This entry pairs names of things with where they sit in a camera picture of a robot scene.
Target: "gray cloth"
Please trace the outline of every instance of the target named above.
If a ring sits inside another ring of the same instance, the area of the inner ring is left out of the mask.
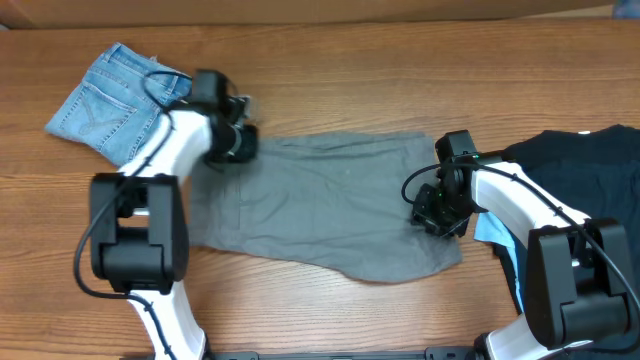
[[[404,180],[434,163],[422,133],[264,139],[249,164],[192,173],[192,245],[295,260],[353,278],[402,282],[462,260],[456,239],[409,223]],[[414,180],[415,196],[434,174]]]

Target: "jeans pocket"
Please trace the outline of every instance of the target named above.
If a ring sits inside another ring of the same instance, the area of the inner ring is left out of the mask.
[[[83,81],[69,112],[60,122],[68,137],[101,151],[104,144],[138,110]]]

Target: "blue jeans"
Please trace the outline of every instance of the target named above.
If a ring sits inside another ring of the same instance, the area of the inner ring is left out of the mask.
[[[613,8],[615,19],[640,19],[640,0],[618,0]]]
[[[142,78],[156,70],[174,71],[116,43],[89,67],[45,130],[81,142],[122,166],[157,128],[160,108],[142,90]],[[191,81],[157,75],[147,80],[161,103],[188,95]]]

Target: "wooden table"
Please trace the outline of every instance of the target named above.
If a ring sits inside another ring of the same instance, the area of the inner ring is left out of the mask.
[[[639,36],[604,20],[0,32],[0,358],[151,350],[128,304],[89,298],[71,274],[89,180],[114,168],[43,131],[113,42],[223,71],[259,101],[264,136],[469,129],[489,151],[544,129],[640,127]],[[465,345],[516,313],[490,248],[460,243],[462,264],[399,285],[194,249],[186,284],[216,351]]]

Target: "black mount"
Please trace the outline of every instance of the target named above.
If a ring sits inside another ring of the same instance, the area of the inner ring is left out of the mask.
[[[627,281],[635,284],[622,225],[598,219],[587,220],[584,228]],[[582,251],[579,266],[572,266],[576,258],[572,254],[583,243],[570,227],[547,226],[529,232],[525,316],[533,336],[549,349],[622,335],[637,326],[629,294],[604,261],[591,254],[591,248]],[[593,269],[593,275],[576,281],[574,273],[580,268]]]
[[[91,219],[125,181],[122,174],[97,174],[91,182]],[[91,267],[114,291],[158,290],[168,294],[184,278],[189,261],[189,237],[178,178],[136,177],[97,223],[91,236]],[[147,228],[123,227],[119,218],[147,208]]]
[[[475,163],[486,165],[502,161],[499,152],[478,153],[469,131],[446,133],[436,142],[441,164]],[[411,221],[423,225],[436,236],[463,236],[469,216],[486,212],[471,197],[471,169],[443,167],[438,170],[436,187],[423,184],[414,200]]]
[[[209,118],[216,141],[205,156],[207,162],[244,163],[258,151],[258,128],[244,123],[249,98],[229,95],[229,84],[229,79],[219,71],[198,70],[191,94],[169,106],[172,110],[192,110]]]

